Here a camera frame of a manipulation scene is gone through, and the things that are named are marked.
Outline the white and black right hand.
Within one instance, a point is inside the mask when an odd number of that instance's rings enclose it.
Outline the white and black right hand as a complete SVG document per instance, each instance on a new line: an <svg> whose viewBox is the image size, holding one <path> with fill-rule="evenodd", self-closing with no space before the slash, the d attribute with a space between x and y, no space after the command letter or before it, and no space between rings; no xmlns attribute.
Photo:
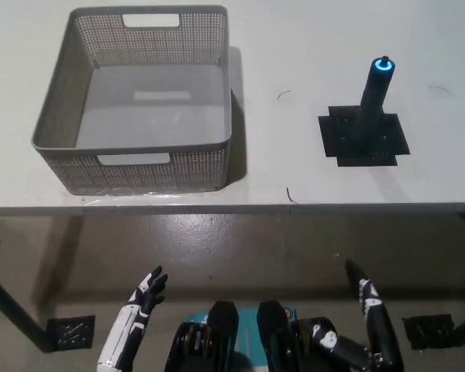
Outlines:
<svg viewBox="0 0 465 372"><path fill-rule="evenodd" d="M388 310L372 280L353 261L345 262L350 291L358 299L369 339L365 347L323 323L302 319L303 351L320 352L339 365L358 371L403 371L404 363Z"/></svg>

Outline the white and black left hand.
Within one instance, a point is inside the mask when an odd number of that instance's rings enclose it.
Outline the white and black left hand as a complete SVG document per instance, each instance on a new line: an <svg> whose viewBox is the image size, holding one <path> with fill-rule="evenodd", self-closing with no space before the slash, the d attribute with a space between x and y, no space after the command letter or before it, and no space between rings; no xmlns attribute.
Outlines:
<svg viewBox="0 0 465 372"><path fill-rule="evenodd" d="M98 358L97 371L132 371L150 314L164 301L168 276L162 266L151 271L121 308Z"/></svg>

